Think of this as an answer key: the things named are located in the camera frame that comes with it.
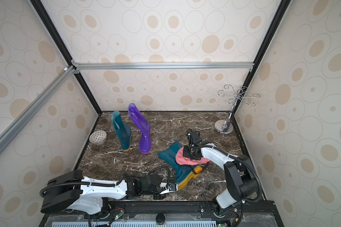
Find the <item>pink microfiber cloth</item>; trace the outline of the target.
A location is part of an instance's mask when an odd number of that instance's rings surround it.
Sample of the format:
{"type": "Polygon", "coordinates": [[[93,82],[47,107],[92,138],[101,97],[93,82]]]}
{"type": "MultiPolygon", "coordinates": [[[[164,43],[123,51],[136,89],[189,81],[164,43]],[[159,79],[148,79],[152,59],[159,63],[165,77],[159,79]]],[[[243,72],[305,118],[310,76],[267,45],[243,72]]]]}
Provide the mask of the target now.
{"type": "Polygon", "coordinates": [[[186,146],[183,146],[182,148],[179,149],[179,151],[176,154],[176,162],[179,165],[190,165],[190,166],[194,166],[194,165],[201,165],[201,164],[206,164],[208,163],[210,160],[206,159],[206,158],[201,158],[200,160],[193,160],[187,157],[184,157],[184,149],[186,148],[186,146]]]}

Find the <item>teal rubber boot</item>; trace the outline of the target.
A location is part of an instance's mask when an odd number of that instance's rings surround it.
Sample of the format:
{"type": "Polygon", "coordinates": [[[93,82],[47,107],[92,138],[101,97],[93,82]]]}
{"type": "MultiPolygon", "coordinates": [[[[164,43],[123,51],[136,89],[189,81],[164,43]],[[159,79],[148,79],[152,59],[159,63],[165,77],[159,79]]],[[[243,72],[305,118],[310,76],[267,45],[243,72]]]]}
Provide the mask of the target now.
{"type": "Polygon", "coordinates": [[[114,111],[111,113],[111,122],[119,138],[122,150],[129,151],[132,136],[132,130],[130,126],[126,123],[123,123],[119,111],[114,111]]]}
{"type": "Polygon", "coordinates": [[[175,141],[169,148],[158,153],[158,156],[168,163],[176,172],[175,185],[177,190],[182,190],[191,179],[196,178],[205,168],[203,165],[179,165],[176,155],[183,146],[175,141]]]}

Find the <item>purple rubber boot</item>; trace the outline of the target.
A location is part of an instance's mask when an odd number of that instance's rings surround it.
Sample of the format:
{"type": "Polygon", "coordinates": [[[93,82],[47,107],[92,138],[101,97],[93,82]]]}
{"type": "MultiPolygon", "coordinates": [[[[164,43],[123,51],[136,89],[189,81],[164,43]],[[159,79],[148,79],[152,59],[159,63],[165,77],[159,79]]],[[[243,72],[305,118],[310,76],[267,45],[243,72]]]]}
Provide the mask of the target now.
{"type": "Polygon", "coordinates": [[[151,150],[152,145],[150,124],[140,113],[139,109],[134,103],[131,103],[128,106],[128,115],[142,133],[139,142],[139,149],[143,154],[146,154],[151,150]]]}

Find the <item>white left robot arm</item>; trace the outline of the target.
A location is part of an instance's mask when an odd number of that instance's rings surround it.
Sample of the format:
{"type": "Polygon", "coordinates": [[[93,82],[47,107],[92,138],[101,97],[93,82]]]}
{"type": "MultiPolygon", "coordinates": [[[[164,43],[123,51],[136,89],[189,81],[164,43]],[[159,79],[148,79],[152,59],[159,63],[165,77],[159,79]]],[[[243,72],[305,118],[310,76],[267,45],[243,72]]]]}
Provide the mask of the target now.
{"type": "Polygon", "coordinates": [[[83,211],[89,215],[108,212],[108,199],[136,199],[142,195],[152,195],[163,199],[179,186],[150,173],[144,177],[123,176],[117,181],[98,180],[83,176],[81,170],[74,170],[48,181],[40,191],[43,198],[41,212],[57,213],[64,210],[83,211]]]}

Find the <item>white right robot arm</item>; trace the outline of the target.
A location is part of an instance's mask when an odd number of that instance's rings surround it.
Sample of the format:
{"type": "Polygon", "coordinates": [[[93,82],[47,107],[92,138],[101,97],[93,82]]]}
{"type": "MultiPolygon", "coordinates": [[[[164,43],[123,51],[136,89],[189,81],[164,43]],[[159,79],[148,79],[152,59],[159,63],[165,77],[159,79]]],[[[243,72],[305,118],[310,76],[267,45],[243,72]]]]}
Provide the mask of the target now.
{"type": "Polygon", "coordinates": [[[259,201],[262,198],[261,180],[247,156],[234,156],[202,140],[200,133],[187,129],[188,145],[183,155],[193,160],[206,158],[224,170],[226,187],[216,197],[215,209],[222,211],[243,201],[259,201]]]}

